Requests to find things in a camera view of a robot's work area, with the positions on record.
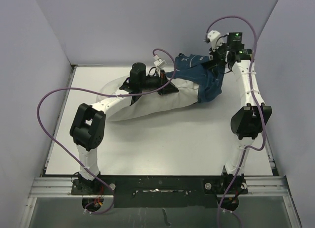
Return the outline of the dark blue embroidered pillowcase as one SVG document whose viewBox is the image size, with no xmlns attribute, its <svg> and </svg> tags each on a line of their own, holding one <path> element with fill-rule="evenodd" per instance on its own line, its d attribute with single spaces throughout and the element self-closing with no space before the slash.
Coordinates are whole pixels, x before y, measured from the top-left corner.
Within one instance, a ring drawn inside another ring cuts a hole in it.
<svg viewBox="0 0 315 228">
<path fill-rule="evenodd" d="M 175 63 L 175 79 L 191 81 L 199 86 L 199 103 L 213 101 L 222 93 L 225 66 L 210 60 L 209 56 L 186 56 L 182 53 L 175 58 Z"/>
</svg>

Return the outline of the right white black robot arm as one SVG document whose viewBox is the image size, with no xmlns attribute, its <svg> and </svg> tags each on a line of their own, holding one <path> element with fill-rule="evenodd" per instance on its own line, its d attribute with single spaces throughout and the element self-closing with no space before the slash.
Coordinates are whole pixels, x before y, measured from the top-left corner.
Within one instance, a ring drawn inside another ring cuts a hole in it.
<svg viewBox="0 0 315 228">
<path fill-rule="evenodd" d="M 231 175 L 244 173 L 245 162 L 253 143 L 262 136 L 266 140 L 265 126 L 272 108 L 263 100 L 256 80 L 252 49 L 242 43 L 242 33 L 227 33 L 212 30 L 206 35 L 210 42 L 210 56 L 213 61 L 225 65 L 234 74 L 240 94 L 240 109 L 232 116 L 230 127 L 236 137 L 236 145 L 224 165 L 224 171 Z"/>
</svg>

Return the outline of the white pillow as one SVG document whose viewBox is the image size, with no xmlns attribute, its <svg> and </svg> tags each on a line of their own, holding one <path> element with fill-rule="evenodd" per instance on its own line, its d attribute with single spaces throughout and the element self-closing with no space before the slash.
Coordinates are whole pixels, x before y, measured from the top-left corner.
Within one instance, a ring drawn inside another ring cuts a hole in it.
<svg viewBox="0 0 315 228">
<path fill-rule="evenodd" d="M 179 90 L 177 93 L 159 95 L 157 92 L 143 95 L 136 103 L 131 103 L 131 98 L 107 98 L 97 96 L 93 108 L 103 111 L 107 121 L 122 121 L 146 116 L 149 114 L 186 107 L 198 102 L 199 85 L 180 78 L 173 79 L 172 84 Z"/>
</svg>

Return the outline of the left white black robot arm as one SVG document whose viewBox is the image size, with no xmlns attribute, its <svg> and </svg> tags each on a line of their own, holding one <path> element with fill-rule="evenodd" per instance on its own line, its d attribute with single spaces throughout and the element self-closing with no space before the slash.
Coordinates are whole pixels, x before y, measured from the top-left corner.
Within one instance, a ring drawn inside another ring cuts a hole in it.
<svg viewBox="0 0 315 228">
<path fill-rule="evenodd" d="M 158 93 L 163 96 L 179 91 L 171 82 L 175 72 L 168 77 L 163 69 L 158 68 L 158 71 L 157 76 L 151 76 L 143 63 L 134 63 L 129 76 L 110 97 L 92 105 L 79 105 L 69 133 L 79 153 L 79 181 L 89 194 L 95 194 L 100 188 L 97 148 L 104 137 L 106 119 L 134 105 L 143 95 Z"/>
</svg>

